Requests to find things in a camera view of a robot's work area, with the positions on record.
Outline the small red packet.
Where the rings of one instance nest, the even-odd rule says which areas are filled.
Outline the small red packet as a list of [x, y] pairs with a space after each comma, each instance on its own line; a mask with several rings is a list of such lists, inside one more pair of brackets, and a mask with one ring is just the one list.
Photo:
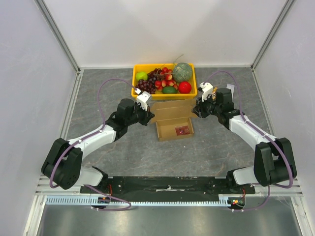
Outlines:
[[175, 131], [176, 131], [177, 136], [190, 134], [190, 129], [189, 129], [189, 126], [187, 126], [187, 125], [175, 127]]

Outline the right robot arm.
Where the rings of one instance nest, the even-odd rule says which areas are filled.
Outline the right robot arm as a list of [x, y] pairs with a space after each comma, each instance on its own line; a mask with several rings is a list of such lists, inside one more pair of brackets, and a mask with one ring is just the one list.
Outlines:
[[291, 188], [297, 176], [291, 142], [276, 138], [253, 124], [243, 112], [234, 108], [232, 91], [228, 88], [213, 90], [209, 83], [200, 85], [202, 93], [192, 112], [200, 118], [216, 116], [221, 125], [238, 135], [254, 150], [254, 165], [228, 172], [225, 187], [238, 193], [245, 184], [275, 185]]

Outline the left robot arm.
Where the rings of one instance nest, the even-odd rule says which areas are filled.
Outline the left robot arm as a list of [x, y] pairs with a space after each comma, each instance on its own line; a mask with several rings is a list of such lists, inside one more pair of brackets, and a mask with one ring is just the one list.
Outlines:
[[145, 94], [136, 100], [122, 99], [117, 110], [97, 129], [68, 141], [56, 139], [41, 168], [42, 174], [49, 178], [50, 187], [67, 190], [74, 185], [90, 185], [96, 193], [104, 193], [108, 188], [104, 179], [107, 174], [97, 167], [82, 167], [82, 161], [97, 149], [120, 139], [131, 125], [146, 126], [154, 117], [148, 105], [150, 99]]

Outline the brown cardboard box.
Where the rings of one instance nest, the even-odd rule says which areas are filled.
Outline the brown cardboard box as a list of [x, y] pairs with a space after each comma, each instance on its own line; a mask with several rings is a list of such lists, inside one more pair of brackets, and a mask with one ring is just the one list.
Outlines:
[[[190, 138], [194, 135], [192, 118], [197, 117], [191, 112], [196, 105], [195, 100], [174, 100], [166, 102], [157, 102], [151, 112], [155, 117], [151, 123], [156, 124], [157, 136], [160, 142]], [[175, 127], [189, 126], [190, 134], [177, 136]]]

